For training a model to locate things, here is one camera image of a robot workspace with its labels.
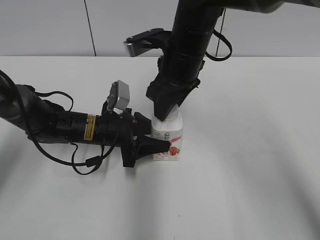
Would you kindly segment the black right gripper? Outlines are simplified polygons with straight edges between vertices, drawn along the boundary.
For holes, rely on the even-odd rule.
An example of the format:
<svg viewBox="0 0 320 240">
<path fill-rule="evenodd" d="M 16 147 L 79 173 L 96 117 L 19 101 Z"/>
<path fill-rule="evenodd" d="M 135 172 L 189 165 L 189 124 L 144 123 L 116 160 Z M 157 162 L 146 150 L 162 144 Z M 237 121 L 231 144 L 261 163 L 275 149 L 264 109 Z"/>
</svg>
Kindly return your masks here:
<svg viewBox="0 0 320 240">
<path fill-rule="evenodd" d="M 200 85 L 198 78 L 204 66 L 204 55 L 163 54 L 157 60 L 158 74 L 149 84 L 146 97 L 153 100 L 154 115 L 164 121 L 172 108 L 182 105 Z"/>
</svg>

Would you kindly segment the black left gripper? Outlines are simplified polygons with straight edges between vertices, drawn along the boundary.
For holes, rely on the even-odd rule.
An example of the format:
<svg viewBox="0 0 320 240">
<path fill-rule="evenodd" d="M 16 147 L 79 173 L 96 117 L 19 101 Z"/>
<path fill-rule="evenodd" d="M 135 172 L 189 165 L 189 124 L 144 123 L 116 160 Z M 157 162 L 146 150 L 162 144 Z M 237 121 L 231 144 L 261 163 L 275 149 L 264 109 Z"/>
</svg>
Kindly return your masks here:
<svg viewBox="0 0 320 240">
<path fill-rule="evenodd" d="M 94 133 L 94 140 L 101 146 L 109 146 L 109 150 L 101 155 L 101 159 L 107 158 L 114 148 L 119 147 L 121 151 L 122 163 L 126 168 L 133 168 L 135 163 L 146 156 L 167 152 L 170 142 L 151 138 L 152 120 L 126 108 L 122 113 L 116 113 L 103 109 L 101 116 L 97 120 L 97 129 Z"/>
</svg>

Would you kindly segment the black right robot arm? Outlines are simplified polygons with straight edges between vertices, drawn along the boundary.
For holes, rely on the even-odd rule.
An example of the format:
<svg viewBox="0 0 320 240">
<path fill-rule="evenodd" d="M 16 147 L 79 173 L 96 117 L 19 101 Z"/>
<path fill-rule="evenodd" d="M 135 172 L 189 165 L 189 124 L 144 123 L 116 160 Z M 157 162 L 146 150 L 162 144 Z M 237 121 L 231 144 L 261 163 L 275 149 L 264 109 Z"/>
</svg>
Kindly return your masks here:
<svg viewBox="0 0 320 240">
<path fill-rule="evenodd" d="M 158 74 L 146 92 L 155 117 L 164 121 L 199 85 L 203 58 L 222 9 L 269 14 L 282 4 L 281 0 L 180 0 L 167 46 L 158 60 Z"/>
</svg>

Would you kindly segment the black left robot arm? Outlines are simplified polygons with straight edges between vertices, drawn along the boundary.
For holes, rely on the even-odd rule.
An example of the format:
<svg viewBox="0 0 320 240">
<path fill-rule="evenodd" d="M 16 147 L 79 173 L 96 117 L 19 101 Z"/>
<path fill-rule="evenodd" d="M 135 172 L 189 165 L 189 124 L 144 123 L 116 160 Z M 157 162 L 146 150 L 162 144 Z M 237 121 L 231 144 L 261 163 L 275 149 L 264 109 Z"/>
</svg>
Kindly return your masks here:
<svg viewBox="0 0 320 240">
<path fill-rule="evenodd" d="M 166 152 L 167 140 L 151 138 L 151 120 L 126 108 L 122 113 L 106 110 L 102 115 L 65 110 L 43 99 L 29 85 L 18 84 L 25 115 L 37 142 L 40 144 L 81 143 L 119 147 L 123 166 L 133 168 L 136 160 Z"/>
</svg>

